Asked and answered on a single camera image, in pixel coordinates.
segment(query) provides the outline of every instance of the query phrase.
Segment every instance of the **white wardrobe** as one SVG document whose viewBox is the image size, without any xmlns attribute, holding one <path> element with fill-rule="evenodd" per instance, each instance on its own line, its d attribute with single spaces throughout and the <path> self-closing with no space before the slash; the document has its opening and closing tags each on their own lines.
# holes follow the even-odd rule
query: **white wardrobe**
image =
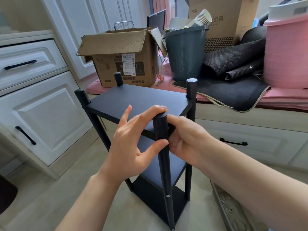
<svg viewBox="0 0 308 231">
<path fill-rule="evenodd" d="M 149 0 L 41 0 L 66 53 L 82 79 L 95 72 L 93 62 L 76 56 L 84 35 L 114 29 L 114 23 L 133 21 L 146 27 Z"/>
</svg>

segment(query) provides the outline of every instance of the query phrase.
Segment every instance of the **gray plastic bucket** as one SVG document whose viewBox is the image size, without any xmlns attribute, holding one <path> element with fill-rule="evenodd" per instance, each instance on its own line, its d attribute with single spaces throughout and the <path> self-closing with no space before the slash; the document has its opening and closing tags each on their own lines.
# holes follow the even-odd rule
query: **gray plastic bucket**
<svg viewBox="0 0 308 231">
<path fill-rule="evenodd" d="M 199 77 L 208 29 L 208 26 L 196 26 L 163 34 L 174 80 Z"/>
</svg>

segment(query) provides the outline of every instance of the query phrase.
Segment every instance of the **honeycomb pattern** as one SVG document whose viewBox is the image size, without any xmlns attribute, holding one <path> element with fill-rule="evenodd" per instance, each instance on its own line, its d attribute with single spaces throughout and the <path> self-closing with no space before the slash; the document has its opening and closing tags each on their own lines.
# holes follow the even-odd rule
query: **honeycomb pattern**
<svg viewBox="0 0 308 231">
<path fill-rule="evenodd" d="M 234 37 L 211 38 L 206 39 L 204 52 L 209 53 L 221 48 L 226 48 L 233 45 Z"/>
</svg>

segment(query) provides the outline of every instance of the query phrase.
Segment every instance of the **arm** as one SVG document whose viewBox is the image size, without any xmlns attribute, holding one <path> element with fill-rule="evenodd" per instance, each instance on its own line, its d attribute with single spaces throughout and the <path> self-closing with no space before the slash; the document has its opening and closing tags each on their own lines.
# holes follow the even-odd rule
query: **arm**
<svg viewBox="0 0 308 231">
<path fill-rule="evenodd" d="M 129 105 L 119 122 L 106 161 L 89 179 L 56 231 L 102 230 L 120 184 L 141 174 L 168 144 L 167 140 L 158 140 L 143 153 L 137 148 L 143 129 L 157 114 L 165 112 L 166 107 L 152 106 L 127 122 L 131 110 Z"/>
<path fill-rule="evenodd" d="M 275 231 L 308 230 L 308 185 L 213 138 L 198 124 L 168 115 L 170 151 L 197 167 Z"/>
</svg>

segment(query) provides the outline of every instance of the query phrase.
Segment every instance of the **cabinet handle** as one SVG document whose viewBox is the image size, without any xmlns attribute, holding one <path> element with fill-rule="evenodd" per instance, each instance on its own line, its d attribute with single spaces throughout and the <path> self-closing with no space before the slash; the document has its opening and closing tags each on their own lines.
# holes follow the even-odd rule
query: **cabinet handle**
<svg viewBox="0 0 308 231">
<path fill-rule="evenodd" d="M 21 133 L 23 133 L 33 145 L 36 145 L 36 142 L 33 139 L 31 139 L 30 136 L 27 135 L 27 133 L 20 126 L 16 126 L 15 128 L 19 130 Z"/>
<path fill-rule="evenodd" d="M 224 138 L 219 138 L 220 141 L 224 142 L 224 143 L 232 143 L 232 144 L 236 144 L 236 145 L 241 145 L 241 146 L 247 146 L 248 143 L 247 142 L 242 142 L 242 143 L 234 143 L 234 142 L 229 142 L 226 141 Z"/>
<path fill-rule="evenodd" d="M 24 65 L 27 65 L 27 64 L 32 64 L 32 63 L 35 63 L 35 62 L 37 62 L 37 60 L 23 62 L 23 63 L 16 64 L 16 65 L 13 65 L 13 66 L 6 66 L 6 67 L 4 67 L 4 69 L 5 70 L 9 70 L 9 69 L 13 69 L 13 68 L 16 68 L 16 67 L 19 67 L 19 66 L 24 66 Z"/>
</svg>

